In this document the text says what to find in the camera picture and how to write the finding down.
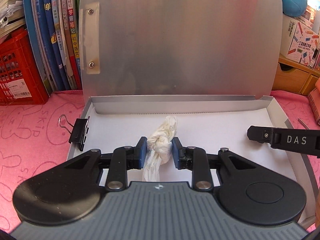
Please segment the thin metal rod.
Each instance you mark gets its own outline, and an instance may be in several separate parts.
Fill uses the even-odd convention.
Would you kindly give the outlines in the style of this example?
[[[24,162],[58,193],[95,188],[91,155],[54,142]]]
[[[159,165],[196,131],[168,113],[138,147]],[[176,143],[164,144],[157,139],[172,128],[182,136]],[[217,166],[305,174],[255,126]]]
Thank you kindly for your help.
[[[301,119],[301,118],[298,118],[298,122],[305,128],[305,129],[310,129],[307,124]]]

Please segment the row of blue books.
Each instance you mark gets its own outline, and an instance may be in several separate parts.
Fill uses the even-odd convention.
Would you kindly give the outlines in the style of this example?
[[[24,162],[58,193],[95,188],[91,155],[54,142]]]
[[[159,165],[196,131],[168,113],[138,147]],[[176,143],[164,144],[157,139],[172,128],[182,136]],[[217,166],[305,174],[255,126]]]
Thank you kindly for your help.
[[[31,47],[48,92],[82,88],[79,0],[23,0]]]

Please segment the black binder clip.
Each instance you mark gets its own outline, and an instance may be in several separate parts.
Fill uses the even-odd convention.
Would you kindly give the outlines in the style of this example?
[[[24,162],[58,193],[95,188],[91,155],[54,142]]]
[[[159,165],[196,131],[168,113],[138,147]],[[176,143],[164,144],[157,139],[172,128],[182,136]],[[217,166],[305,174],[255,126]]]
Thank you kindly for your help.
[[[88,123],[89,123],[90,117],[88,118],[77,118],[74,124],[71,124],[67,120],[67,116],[65,114],[62,114],[58,119],[58,124],[61,128],[64,128],[69,134],[70,137],[68,139],[68,142],[70,144],[74,144],[75,146],[78,146],[80,151],[84,150],[87,133],[89,131]],[[72,130],[70,131],[67,126],[63,124],[63,122],[66,122],[69,126],[71,126]]]

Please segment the silver open storage box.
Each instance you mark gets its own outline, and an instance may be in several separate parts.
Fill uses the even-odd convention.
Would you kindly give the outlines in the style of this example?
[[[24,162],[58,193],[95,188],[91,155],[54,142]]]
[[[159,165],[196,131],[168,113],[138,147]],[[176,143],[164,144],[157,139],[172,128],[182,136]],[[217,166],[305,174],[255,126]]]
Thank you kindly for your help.
[[[281,0],[80,0],[84,150],[134,145],[174,115],[185,145],[228,147],[299,182],[309,227],[318,187],[308,157],[247,138],[252,125],[292,127],[270,96],[282,24]]]

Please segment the blue round plush ball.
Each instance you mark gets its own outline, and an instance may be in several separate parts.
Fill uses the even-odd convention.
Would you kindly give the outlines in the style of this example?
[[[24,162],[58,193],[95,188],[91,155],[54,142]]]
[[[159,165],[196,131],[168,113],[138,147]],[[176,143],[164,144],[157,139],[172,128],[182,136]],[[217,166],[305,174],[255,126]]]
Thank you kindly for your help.
[[[308,0],[282,0],[283,13],[290,17],[299,17],[304,14]]]

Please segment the stack of paper books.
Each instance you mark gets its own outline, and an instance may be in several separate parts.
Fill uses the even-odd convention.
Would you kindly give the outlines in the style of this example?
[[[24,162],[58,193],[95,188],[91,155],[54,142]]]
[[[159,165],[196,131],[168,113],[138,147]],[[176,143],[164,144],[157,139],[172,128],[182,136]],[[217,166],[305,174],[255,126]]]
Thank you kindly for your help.
[[[1,43],[25,25],[23,0],[1,0]]]

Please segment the white knotted cloth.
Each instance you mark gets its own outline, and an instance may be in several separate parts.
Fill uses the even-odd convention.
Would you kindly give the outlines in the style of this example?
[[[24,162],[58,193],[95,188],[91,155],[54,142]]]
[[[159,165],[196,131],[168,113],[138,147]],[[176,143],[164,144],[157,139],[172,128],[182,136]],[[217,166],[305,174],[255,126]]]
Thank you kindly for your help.
[[[160,181],[160,166],[166,164],[172,155],[172,140],[177,132],[177,118],[169,115],[147,139],[147,154],[142,179],[146,182]]]

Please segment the wooden drawer organizer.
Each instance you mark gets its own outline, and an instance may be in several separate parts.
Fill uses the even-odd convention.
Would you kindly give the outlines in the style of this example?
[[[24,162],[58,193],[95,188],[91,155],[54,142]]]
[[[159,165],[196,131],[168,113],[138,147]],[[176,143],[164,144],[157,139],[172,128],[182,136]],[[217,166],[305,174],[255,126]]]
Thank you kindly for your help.
[[[318,69],[309,68],[280,54],[272,90],[307,96],[315,89],[318,78]]]

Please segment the pink tabletop mat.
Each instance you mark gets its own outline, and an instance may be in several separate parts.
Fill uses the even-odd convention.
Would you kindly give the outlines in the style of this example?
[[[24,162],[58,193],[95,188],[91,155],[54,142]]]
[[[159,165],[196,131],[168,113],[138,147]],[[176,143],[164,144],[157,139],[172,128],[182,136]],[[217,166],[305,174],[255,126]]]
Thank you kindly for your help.
[[[311,224],[318,193],[319,160],[297,153],[274,150],[247,138],[249,126],[302,129],[301,118],[317,129],[306,97],[273,91],[261,101],[241,101],[240,110],[205,110],[176,113],[177,136],[185,146],[204,148],[215,154],[221,147],[298,181],[307,194],[301,222]],[[20,220],[12,204],[16,187],[26,179],[79,154],[71,148],[69,133],[58,124],[65,114],[73,124],[79,117],[90,117],[85,149],[112,152],[124,145],[135,145],[150,136],[172,111],[161,114],[103,114],[94,104],[84,102],[82,93],[54,93],[43,106],[1,107],[1,230],[11,232]]]

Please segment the white label printer box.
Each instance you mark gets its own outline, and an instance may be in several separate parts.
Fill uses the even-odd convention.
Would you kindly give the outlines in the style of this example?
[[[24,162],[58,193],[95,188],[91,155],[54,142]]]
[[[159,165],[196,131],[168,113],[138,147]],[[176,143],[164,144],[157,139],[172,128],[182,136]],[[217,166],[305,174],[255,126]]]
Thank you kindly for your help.
[[[283,14],[280,54],[286,59],[313,68],[312,59],[319,42],[319,35],[304,23]]]

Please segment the red plastic basket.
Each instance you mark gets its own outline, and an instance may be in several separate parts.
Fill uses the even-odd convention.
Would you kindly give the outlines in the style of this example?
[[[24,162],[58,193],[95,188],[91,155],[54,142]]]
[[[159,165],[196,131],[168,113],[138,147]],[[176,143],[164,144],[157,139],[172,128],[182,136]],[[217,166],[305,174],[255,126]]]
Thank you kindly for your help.
[[[1,105],[43,105],[48,99],[28,31],[20,27],[1,43]]]

